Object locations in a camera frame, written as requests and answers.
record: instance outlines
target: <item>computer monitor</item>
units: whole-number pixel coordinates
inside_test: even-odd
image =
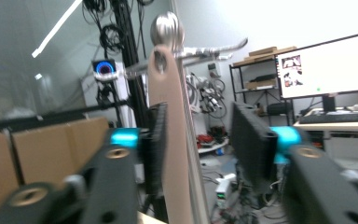
[[[334,111],[334,96],[358,92],[358,35],[275,55],[283,99],[322,96],[324,112]]]
[[[242,103],[233,103],[231,145],[235,150],[243,177],[256,194],[270,191],[275,178],[274,158],[278,135]]]

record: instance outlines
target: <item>circular light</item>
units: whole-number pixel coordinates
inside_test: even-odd
[[[97,68],[95,70],[95,72],[100,75],[115,73],[115,68],[112,66],[111,63],[108,62],[98,63]]]

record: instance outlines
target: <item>black cable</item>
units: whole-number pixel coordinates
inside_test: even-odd
[[[85,6],[88,11],[104,14],[107,2],[106,0],[83,0],[83,6]]]
[[[315,100],[315,97],[312,97],[312,99],[310,100],[310,105],[308,106],[308,109],[312,106],[313,100]]]
[[[87,10],[87,9],[86,9],[86,7],[83,5],[83,6],[82,6],[82,14],[83,14],[84,20],[86,21],[86,23],[87,23],[88,25],[93,25],[93,24],[95,23],[94,18],[91,16],[93,21],[87,20],[87,19],[86,19],[86,15],[84,14],[84,11],[85,11],[85,10]]]
[[[121,52],[124,49],[120,38],[121,36],[123,36],[123,31],[113,23],[105,25],[102,28],[100,44],[105,49],[106,53],[108,49],[113,52]]]
[[[186,85],[191,89],[192,94],[188,96],[188,101],[191,105],[195,104],[199,100],[199,95],[196,88],[189,81],[186,81]]]
[[[144,5],[141,3],[140,0],[138,0],[138,18],[139,18],[139,35],[142,40],[142,49],[144,51],[144,57],[146,59],[146,50],[145,50],[145,40],[144,40]]]
[[[156,199],[156,195],[153,195],[153,194],[147,195],[145,202],[144,202],[144,206],[141,209],[141,212],[146,214],[150,208],[150,204],[152,204],[153,201],[155,201],[155,199]]]
[[[210,178],[209,176],[203,175],[202,178],[203,178],[203,180],[213,182],[213,183],[216,184],[216,185],[219,184],[217,181],[213,180],[213,179]]]
[[[202,167],[201,167],[201,169],[205,171],[205,172],[202,172],[203,174],[217,174],[217,175],[219,175],[220,178],[224,177],[222,174],[220,174],[220,173],[218,173],[216,171],[210,171],[210,170],[207,170],[207,169],[202,168]]]
[[[115,83],[113,81],[110,83],[110,87],[111,87],[111,90],[112,90],[113,101],[115,103],[118,103],[119,100],[118,100],[118,96],[117,96],[116,86],[115,86]],[[120,116],[120,110],[118,109],[118,105],[115,106],[115,110],[116,110],[116,115],[117,115],[117,126],[118,126],[118,128],[122,128],[123,127],[123,122],[122,122],[122,119],[121,119],[121,116]]]
[[[322,101],[319,101],[319,102],[317,102],[317,103],[314,103],[314,104],[310,105],[308,108],[310,108],[310,107],[313,106],[313,105],[320,104],[321,102],[322,102]]]
[[[149,1],[145,1],[145,0],[137,0],[138,4],[140,4],[143,7],[147,7],[150,6],[154,0],[149,0]]]

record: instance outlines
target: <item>cable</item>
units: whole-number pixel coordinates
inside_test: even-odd
[[[106,0],[83,0],[83,6],[88,11],[95,11],[96,13],[103,13],[106,11]]]
[[[315,100],[315,97],[312,97],[312,99],[310,100],[310,105],[308,106],[308,109],[312,106],[313,100]]]
[[[196,74],[194,74],[194,73],[190,73],[191,74],[191,76],[193,76],[193,77],[195,77],[198,81],[199,81],[199,83],[201,83],[202,81],[201,81],[201,79],[199,78],[199,77],[197,77],[196,76]]]
[[[225,82],[224,81],[222,81],[221,79],[214,79],[213,80],[213,88],[216,88],[216,81],[219,81],[220,83],[222,83],[223,84],[223,87],[222,87],[222,90],[221,91],[224,91],[225,89],[226,89],[226,84],[225,84]]]
[[[265,207],[271,207],[273,204],[275,204],[278,201],[279,196],[273,197],[274,195],[276,195],[276,194],[272,194],[271,199],[269,201],[267,201],[266,194],[263,194],[262,198],[263,198],[264,203],[266,204]]]
[[[210,111],[209,113],[208,113],[208,115],[209,116],[211,116],[212,118],[214,118],[214,119],[222,119],[223,117],[225,117],[226,116],[226,114],[227,114],[227,107],[226,107],[226,105],[225,105],[225,103],[222,101],[222,100],[219,100],[219,102],[222,104],[222,109],[224,110],[224,113],[223,113],[223,115],[220,115],[220,116],[214,116],[214,115],[212,115],[211,113],[213,113],[212,111]]]
[[[203,174],[206,174],[206,175],[207,175],[207,174],[217,174],[217,175],[219,175],[220,178],[224,178],[224,176],[223,176],[222,174],[220,174],[220,173],[218,173],[218,172],[216,172],[216,171],[209,171],[209,170],[205,170],[205,171],[206,171],[206,172],[203,173]]]
[[[197,89],[190,82],[186,81],[186,84],[192,91],[192,94],[188,96],[188,101],[191,105],[193,105],[199,100],[199,95],[197,93]]]
[[[138,0],[138,18],[139,18],[139,34],[138,34],[138,36],[141,37],[142,49],[144,51],[144,57],[146,59],[145,40],[144,40],[144,18],[145,18],[144,6],[145,6],[145,4],[143,4],[142,1]]]
[[[283,218],[283,217],[286,217],[286,214],[283,214],[282,216],[280,216],[280,217],[269,217],[269,216],[267,216],[265,213],[264,213],[264,211],[261,211],[261,213],[263,214],[263,217],[266,217],[266,218],[268,218],[268,219],[281,219],[281,218]]]
[[[145,1],[145,0],[137,0],[138,4],[140,4],[143,7],[147,7],[150,6],[154,0],[149,0],[149,1]]]
[[[320,104],[321,102],[322,102],[322,101],[319,101],[319,102],[317,102],[317,103],[314,103],[314,104],[310,105],[310,107],[311,107],[311,106],[314,106],[314,105],[317,105],[317,104]]]
[[[282,179],[279,179],[279,180],[273,182],[272,184],[270,184],[270,185],[269,185],[269,188],[272,189],[272,186],[274,186],[274,185],[276,185],[276,184],[279,184],[279,183],[281,183],[281,182],[282,182]]]
[[[124,46],[121,41],[121,36],[124,33],[115,24],[111,23],[105,25],[100,34],[100,44],[105,50],[112,50],[113,52],[121,52]]]
[[[204,178],[203,180],[206,180],[206,181],[210,181],[216,185],[218,185],[219,183],[215,180],[213,180],[212,178],[210,178],[209,176],[206,176],[206,175],[203,175],[202,178]]]

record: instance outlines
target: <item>black pole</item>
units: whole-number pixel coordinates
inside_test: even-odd
[[[113,81],[110,83],[110,87],[112,88],[113,102],[114,103],[119,102],[116,87],[115,87],[115,83]],[[122,128],[123,127],[123,122],[121,120],[119,106],[115,106],[115,110],[116,110],[116,115],[117,115],[117,126],[119,128]]]
[[[135,36],[132,28],[131,12],[127,0],[117,0],[112,5],[115,12],[116,24],[123,30],[120,35],[123,50],[121,51],[125,67],[139,62],[138,50],[135,44]],[[129,80],[130,102],[138,127],[147,127],[146,97],[144,84],[141,77]]]

